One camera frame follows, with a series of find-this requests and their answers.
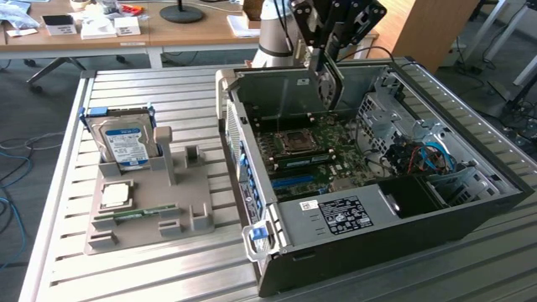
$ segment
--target wooden cabinet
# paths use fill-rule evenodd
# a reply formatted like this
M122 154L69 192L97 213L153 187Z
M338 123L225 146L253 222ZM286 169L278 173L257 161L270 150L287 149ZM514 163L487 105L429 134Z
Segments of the wooden cabinet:
M387 13L374 27L379 36L373 45L385 47L397 57L413 57L434 72L479 0L378 1ZM369 57L386 54L373 49Z

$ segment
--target blue hard drive label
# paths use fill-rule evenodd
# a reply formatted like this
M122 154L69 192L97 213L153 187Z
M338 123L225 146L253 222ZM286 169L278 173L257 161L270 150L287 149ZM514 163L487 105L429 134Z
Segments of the blue hard drive label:
M120 165L136 166L148 162L145 145L140 142L138 128L114 129L105 132L109 151Z

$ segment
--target cpu socket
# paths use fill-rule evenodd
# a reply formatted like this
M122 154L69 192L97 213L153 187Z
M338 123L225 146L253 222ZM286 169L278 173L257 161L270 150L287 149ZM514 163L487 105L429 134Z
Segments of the cpu socket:
M286 154L299 154L317 149L311 132L307 129L281 132L278 137Z

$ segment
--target hard drive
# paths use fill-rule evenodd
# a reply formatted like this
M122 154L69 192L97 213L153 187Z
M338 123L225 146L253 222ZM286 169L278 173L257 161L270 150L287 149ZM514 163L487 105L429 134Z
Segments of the hard drive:
M154 109L89 108L78 117L97 144L102 162L117 162L122 171L142 168L149 158L160 156L153 138Z

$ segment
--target blue pcie slot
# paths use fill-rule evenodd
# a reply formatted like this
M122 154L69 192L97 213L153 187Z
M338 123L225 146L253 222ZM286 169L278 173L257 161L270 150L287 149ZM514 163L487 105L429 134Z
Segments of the blue pcie slot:
M275 179L271 181L271 187L286 187L310 181L313 181L313 175L305 175L289 179Z

